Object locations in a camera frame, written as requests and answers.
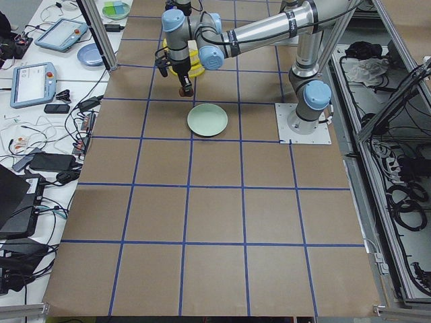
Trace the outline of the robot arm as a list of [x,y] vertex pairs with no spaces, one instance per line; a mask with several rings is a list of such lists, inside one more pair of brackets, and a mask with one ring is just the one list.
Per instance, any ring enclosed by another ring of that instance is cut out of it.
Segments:
[[189,41],[196,42],[205,69],[217,70],[227,58],[297,38],[296,60],[290,68],[289,80],[298,103],[288,117],[288,126],[299,135],[309,135],[331,101],[329,86],[317,79],[323,66],[319,58],[323,31],[332,25],[339,26],[358,5],[359,1],[284,1],[278,14],[224,32],[218,14],[202,11],[193,15],[189,2],[180,2],[162,14],[166,48],[162,56],[155,58],[155,66],[163,77],[168,75],[167,68],[172,67],[180,81],[180,95],[190,97],[193,86],[189,77]]

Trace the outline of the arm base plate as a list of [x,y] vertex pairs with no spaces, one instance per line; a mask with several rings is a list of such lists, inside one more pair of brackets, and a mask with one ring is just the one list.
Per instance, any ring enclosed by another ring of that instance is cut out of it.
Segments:
[[308,122],[297,116],[296,107],[297,104],[293,103],[275,104],[279,142],[294,145],[332,144],[325,113],[321,112],[318,120]]

